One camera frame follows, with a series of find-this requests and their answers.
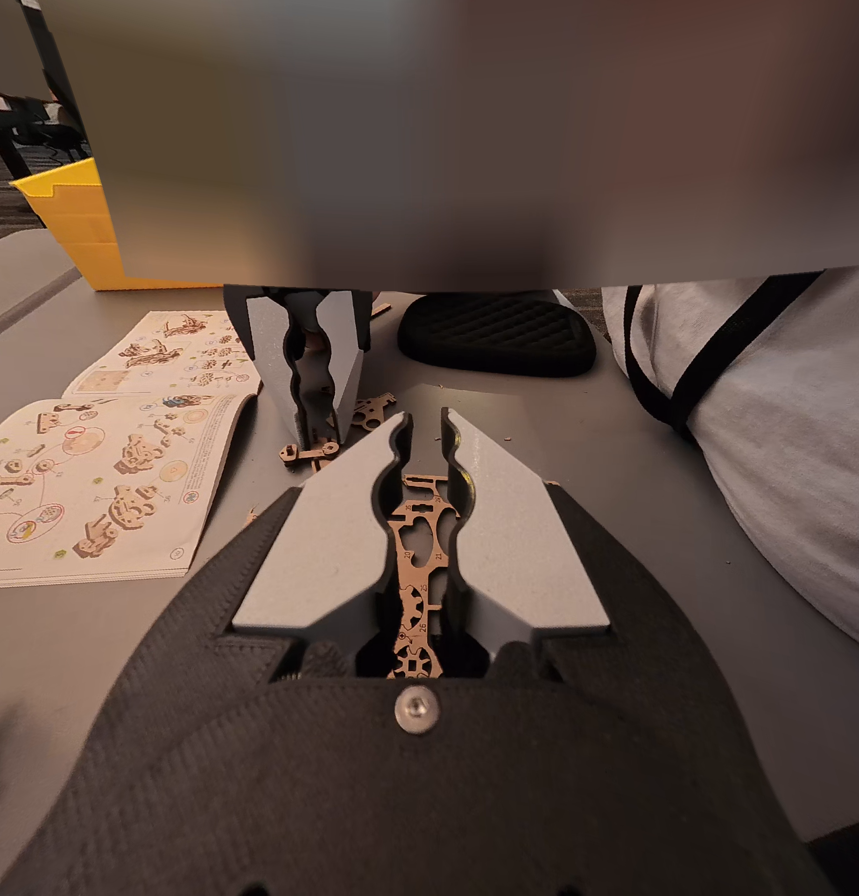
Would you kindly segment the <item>yellow cardboard box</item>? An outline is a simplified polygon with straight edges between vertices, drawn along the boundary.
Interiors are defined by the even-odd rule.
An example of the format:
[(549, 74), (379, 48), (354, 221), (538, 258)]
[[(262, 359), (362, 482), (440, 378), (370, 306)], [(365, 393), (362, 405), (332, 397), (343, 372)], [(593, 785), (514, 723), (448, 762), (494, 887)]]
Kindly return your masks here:
[(11, 182), (95, 290), (213, 287), (211, 283), (130, 278), (124, 273), (93, 159)]

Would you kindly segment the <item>open instruction booklet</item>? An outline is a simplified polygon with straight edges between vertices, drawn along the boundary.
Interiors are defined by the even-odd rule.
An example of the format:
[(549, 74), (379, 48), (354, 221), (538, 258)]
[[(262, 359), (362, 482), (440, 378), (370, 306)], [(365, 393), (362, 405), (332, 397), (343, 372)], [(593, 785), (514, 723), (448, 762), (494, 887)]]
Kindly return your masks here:
[(0, 588), (182, 576), (260, 379), (222, 311), (152, 311), (0, 424)]

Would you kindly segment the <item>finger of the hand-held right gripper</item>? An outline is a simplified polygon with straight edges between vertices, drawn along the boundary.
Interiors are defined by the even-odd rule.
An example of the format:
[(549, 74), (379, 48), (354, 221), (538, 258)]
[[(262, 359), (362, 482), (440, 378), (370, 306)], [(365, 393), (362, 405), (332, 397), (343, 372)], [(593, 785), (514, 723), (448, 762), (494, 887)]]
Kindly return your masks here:
[(329, 351), (334, 427), (337, 441), (343, 444), (352, 425), (364, 356), (359, 347), (353, 294), (347, 290), (328, 293), (317, 306), (316, 318)]
[(309, 449), (308, 415), (302, 408), (301, 376), (293, 351), (301, 328), (288, 309), (270, 297), (249, 297), (246, 311), (258, 374), (286, 429), (302, 449)]

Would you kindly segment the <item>punched-out wooden parts sheet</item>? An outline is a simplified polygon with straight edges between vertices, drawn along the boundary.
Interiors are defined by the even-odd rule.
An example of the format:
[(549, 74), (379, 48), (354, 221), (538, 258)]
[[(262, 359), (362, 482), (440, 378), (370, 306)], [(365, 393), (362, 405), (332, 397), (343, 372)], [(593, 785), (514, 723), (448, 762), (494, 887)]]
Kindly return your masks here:
[(561, 682), (546, 657), (515, 643), (490, 658), (480, 644), (457, 635), (446, 618), (446, 543), (458, 521), (445, 500), (446, 477), (405, 476), (405, 496), (391, 514), (395, 573), (383, 592), (370, 596), (376, 625), (359, 649), (346, 653), (328, 633), (280, 633), (245, 628), (230, 620), (225, 634), (250, 646), (275, 648), (277, 662), (269, 679), (362, 678), (394, 681), (399, 688), (430, 686), (437, 678), (487, 678), (501, 682)]

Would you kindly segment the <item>black quilted pad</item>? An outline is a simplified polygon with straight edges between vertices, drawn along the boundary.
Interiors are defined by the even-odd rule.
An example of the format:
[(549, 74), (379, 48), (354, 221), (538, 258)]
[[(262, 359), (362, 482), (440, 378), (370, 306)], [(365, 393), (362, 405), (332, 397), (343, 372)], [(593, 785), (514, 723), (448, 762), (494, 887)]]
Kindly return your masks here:
[(404, 312), (398, 347), (424, 364), (503, 375), (582, 375), (592, 330), (558, 292), (430, 293)]

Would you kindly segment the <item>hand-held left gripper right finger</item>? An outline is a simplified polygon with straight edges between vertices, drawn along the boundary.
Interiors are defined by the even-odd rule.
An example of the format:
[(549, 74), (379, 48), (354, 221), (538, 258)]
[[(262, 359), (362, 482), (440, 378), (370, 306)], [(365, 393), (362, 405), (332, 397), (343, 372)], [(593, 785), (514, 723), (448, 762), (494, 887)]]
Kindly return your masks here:
[(453, 409), (441, 411), (448, 499), (460, 519), (449, 582), (456, 627), (494, 657), (503, 645), (601, 633), (610, 619), (544, 481)]

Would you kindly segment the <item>black metal frame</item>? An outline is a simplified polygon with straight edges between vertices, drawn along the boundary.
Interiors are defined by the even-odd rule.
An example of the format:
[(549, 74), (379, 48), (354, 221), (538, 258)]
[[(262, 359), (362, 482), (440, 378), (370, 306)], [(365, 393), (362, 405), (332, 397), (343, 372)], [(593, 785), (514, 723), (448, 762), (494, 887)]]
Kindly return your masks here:
[(19, 146), (69, 162), (89, 157), (74, 94), (40, 2), (0, 1), (0, 157), (14, 179), (31, 170)]

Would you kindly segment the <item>cross-shaped wooden model assembly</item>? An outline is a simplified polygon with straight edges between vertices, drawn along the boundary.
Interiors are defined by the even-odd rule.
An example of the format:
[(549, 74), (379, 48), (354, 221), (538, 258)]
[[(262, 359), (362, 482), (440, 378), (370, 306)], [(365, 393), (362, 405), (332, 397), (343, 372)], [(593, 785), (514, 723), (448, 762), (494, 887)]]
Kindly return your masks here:
[[(386, 420), (385, 408), (395, 402), (396, 397), (390, 392), (370, 399), (358, 399), (355, 403), (352, 425), (367, 432), (378, 428)], [(319, 472), (334, 459), (340, 449), (338, 442), (320, 438), (317, 440), (317, 445), (310, 450), (301, 449), (294, 443), (287, 444), (279, 451), (279, 457), (287, 468), (308, 461), (313, 471)]]

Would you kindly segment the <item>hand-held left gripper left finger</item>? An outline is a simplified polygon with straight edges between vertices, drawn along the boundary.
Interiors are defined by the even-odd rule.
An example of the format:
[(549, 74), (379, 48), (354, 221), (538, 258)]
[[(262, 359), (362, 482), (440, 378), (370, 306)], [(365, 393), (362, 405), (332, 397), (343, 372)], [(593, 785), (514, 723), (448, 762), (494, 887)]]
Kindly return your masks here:
[(395, 569), (387, 518), (401, 503), (413, 420), (394, 414), (301, 488), (232, 620), (235, 632), (330, 641), (354, 654), (377, 633)]

